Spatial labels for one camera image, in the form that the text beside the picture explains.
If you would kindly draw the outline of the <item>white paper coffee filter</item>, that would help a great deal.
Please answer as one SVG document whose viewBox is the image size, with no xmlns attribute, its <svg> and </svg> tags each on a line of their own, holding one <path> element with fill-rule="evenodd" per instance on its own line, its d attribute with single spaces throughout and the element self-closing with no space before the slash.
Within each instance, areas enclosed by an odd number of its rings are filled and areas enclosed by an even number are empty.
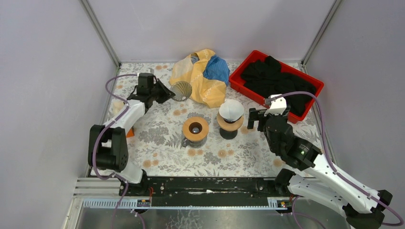
<svg viewBox="0 0 405 229">
<path fill-rule="evenodd" d="M 243 105 L 234 99 L 225 99 L 224 103 L 220 105 L 219 114 L 224 119 L 235 121 L 244 114 Z"/>
</svg>

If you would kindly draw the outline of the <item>clear grey glass dripper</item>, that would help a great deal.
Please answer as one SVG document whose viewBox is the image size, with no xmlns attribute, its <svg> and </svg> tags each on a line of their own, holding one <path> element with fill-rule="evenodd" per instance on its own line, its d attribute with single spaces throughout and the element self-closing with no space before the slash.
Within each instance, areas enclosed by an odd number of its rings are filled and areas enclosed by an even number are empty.
<svg viewBox="0 0 405 229">
<path fill-rule="evenodd" d="M 185 81 L 178 81 L 171 86 L 171 91 L 175 94 L 172 100 L 183 102 L 190 98 L 192 94 L 192 86 Z"/>
</svg>

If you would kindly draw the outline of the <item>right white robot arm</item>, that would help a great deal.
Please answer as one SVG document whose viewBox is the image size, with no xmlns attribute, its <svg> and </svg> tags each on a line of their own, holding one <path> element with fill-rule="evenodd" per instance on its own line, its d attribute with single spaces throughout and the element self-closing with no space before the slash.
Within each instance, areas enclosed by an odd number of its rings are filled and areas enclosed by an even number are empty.
<svg viewBox="0 0 405 229">
<path fill-rule="evenodd" d="M 356 229 L 378 229 L 383 225 L 384 210 L 393 195 L 387 190 L 368 187 L 329 162 L 327 154 L 308 140 L 294 134 L 287 121 L 288 110 L 271 114 L 267 109 L 250 108 L 249 129 L 258 122 L 269 149 L 288 166 L 303 171 L 321 181 L 311 182 L 297 173 L 282 169 L 276 176 L 275 193 L 304 196 L 343 216 Z"/>
</svg>

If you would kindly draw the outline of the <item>wooden ring holder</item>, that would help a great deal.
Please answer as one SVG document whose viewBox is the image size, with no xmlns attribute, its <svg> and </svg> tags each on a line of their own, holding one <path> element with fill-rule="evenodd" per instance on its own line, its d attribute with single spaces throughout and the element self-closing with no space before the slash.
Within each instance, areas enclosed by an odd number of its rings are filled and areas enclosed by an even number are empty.
<svg viewBox="0 0 405 229">
<path fill-rule="evenodd" d="M 184 122 L 182 133 L 187 140 L 199 142 L 207 137 L 209 126 L 204 118 L 197 116 L 191 117 Z"/>
<path fill-rule="evenodd" d="M 241 116 L 237 121 L 228 123 L 223 117 L 220 116 L 219 113 L 217 114 L 216 119 L 220 128 L 228 132 L 238 130 L 244 122 L 244 116 Z"/>
</svg>

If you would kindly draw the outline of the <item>clear glass pitcher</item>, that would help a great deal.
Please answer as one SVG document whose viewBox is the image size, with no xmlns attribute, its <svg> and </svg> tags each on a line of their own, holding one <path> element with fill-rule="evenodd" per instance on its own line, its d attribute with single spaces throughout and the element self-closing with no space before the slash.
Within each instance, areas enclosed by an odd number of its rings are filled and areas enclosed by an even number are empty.
<svg viewBox="0 0 405 229">
<path fill-rule="evenodd" d="M 181 146 L 182 146 L 182 147 L 187 147 L 187 146 L 189 146 L 189 147 L 192 147 L 192 148 L 200 148 L 200 147 L 202 147 L 202 146 L 205 144 L 206 141 L 207 141 L 207 137 L 203 138 L 203 139 L 200 140 L 200 141 L 192 141 L 192 140 L 190 140 L 190 139 L 184 137 L 184 138 L 182 139 L 182 141 L 181 141 Z"/>
</svg>

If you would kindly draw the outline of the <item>dark glass carafe red rim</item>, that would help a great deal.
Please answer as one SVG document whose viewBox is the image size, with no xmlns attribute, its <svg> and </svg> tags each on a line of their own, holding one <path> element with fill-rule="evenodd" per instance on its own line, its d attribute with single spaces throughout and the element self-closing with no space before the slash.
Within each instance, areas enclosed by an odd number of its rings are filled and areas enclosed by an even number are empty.
<svg viewBox="0 0 405 229">
<path fill-rule="evenodd" d="M 231 139 L 234 139 L 237 136 L 238 130 L 236 129 L 236 130 L 233 130 L 233 131 L 227 131 L 227 130 L 225 130 L 223 128 L 220 128 L 219 133 L 220 133 L 220 136 L 223 139 L 231 140 Z"/>
</svg>

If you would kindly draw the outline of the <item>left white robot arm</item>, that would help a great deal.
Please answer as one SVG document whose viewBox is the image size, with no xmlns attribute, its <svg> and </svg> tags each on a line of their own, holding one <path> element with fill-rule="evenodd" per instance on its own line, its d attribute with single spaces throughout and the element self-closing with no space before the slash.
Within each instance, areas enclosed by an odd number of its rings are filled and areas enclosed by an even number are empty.
<svg viewBox="0 0 405 229">
<path fill-rule="evenodd" d="M 138 73 L 136 77 L 137 85 L 127 98 L 114 94 L 109 89 L 110 82 L 106 83 L 107 92 L 123 107 L 104 124 L 90 128 L 88 163 L 100 179 L 116 177 L 129 183 L 130 190 L 136 196 L 143 196 L 148 191 L 148 184 L 143 180 L 144 171 L 141 168 L 128 165 L 127 134 L 154 102 L 165 103 L 175 93 L 152 73 Z"/>
</svg>

